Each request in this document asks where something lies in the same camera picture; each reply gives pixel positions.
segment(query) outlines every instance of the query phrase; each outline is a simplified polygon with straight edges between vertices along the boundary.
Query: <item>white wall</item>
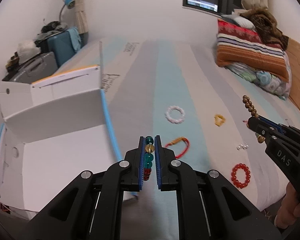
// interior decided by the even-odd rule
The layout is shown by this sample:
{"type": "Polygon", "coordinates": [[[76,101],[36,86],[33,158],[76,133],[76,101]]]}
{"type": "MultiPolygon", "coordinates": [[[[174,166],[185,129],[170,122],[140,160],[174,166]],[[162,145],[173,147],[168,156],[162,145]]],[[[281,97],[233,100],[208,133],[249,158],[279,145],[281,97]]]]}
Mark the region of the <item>white wall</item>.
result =
{"type": "Polygon", "coordinates": [[[89,38],[107,35],[184,40],[211,46],[215,16],[182,8],[182,0],[86,0],[89,38]]]}
{"type": "Polygon", "coordinates": [[[2,0],[0,3],[0,80],[19,42],[33,39],[45,23],[58,20],[62,0],[2,0]]]}
{"type": "Polygon", "coordinates": [[[300,43],[300,5],[297,0],[268,0],[269,10],[283,34],[300,43]]]}

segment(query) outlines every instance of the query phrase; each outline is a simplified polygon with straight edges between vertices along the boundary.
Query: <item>bed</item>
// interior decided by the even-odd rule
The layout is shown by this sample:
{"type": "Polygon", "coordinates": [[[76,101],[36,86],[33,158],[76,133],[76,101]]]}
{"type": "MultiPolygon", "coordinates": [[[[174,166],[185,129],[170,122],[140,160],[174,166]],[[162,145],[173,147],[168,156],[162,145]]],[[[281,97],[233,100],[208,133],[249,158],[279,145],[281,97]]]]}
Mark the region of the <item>bed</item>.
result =
{"type": "MultiPolygon", "coordinates": [[[[231,170],[245,163],[251,182],[240,191],[259,209],[277,202],[287,178],[265,154],[265,143],[243,122],[250,113],[242,103],[248,95],[258,114],[300,129],[300,111],[245,81],[214,62],[211,49],[177,41],[102,38],[103,87],[122,156],[138,145],[140,136],[160,135],[162,144],[183,136],[190,141],[181,158],[193,169],[220,171],[231,179],[231,170]],[[185,111],[185,120],[173,124],[165,118],[169,106],[185,111]],[[218,127],[214,115],[226,122],[218,127]],[[237,146],[249,147],[237,150],[237,146]]],[[[58,71],[100,64],[99,41],[88,43],[58,71]]],[[[172,146],[176,154],[182,143],[172,146]]],[[[121,239],[178,239],[177,202],[174,192],[160,192],[155,172],[144,182],[137,201],[123,205],[121,239]]]]}

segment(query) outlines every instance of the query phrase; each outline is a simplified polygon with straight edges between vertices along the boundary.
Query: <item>red beaded bracelet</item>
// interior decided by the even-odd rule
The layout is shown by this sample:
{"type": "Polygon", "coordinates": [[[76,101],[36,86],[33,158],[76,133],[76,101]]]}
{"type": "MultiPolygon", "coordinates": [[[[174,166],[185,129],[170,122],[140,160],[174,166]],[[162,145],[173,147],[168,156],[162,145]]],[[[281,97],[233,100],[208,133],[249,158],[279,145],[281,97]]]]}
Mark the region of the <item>red beaded bracelet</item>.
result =
{"type": "Polygon", "coordinates": [[[188,149],[189,149],[189,147],[190,147],[190,142],[189,142],[189,140],[188,140],[187,138],[185,138],[185,137],[178,137],[177,139],[175,139],[175,140],[173,140],[173,141],[167,143],[167,144],[164,146],[165,148],[168,148],[170,145],[177,144],[178,142],[181,142],[181,141],[183,141],[183,142],[186,144],[186,147],[185,147],[185,149],[184,149],[180,154],[178,154],[178,155],[176,156],[176,159],[180,159],[180,158],[188,151],[188,149]]]}
{"type": "Polygon", "coordinates": [[[247,187],[247,185],[250,182],[250,171],[249,171],[249,167],[247,167],[245,164],[239,163],[236,166],[234,166],[234,168],[232,169],[232,173],[231,173],[231,181],[233,182],[233,185],[235,185],[237,188],[244,188],[247,187]],[[246,173],[246,180],[244,183],[241,183],[237,180],[237,170],[238,169],[243,169],[246,173]]]}

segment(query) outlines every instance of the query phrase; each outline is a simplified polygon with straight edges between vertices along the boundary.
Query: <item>white cardboard box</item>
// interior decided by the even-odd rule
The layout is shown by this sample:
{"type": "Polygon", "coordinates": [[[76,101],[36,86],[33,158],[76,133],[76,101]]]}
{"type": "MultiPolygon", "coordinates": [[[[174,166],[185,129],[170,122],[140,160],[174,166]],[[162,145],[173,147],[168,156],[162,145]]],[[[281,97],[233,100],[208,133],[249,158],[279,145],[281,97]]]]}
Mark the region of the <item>white cardboard box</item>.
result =
{"type": "Polygon", "coordinates": [[[0,202],[39,212],[81,171],[122,159],[99,66],[33,84],[0,82],[0,202]]]}

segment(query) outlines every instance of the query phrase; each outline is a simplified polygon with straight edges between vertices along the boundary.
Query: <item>human hand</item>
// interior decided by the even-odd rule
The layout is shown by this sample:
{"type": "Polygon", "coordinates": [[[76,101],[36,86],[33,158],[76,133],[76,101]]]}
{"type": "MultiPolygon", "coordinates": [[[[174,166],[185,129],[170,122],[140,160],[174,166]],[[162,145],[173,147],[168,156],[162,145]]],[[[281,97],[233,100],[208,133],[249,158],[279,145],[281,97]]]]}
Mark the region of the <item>human hand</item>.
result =
{"type": "Polygon", "coordinates": [[[286,196],[281,202],[277,216],[274,219],[274,225],[286,229],[296,222],[300,217],[300,203],[298,201],[298,193],[289,182],[287,185],[286,196]]]}

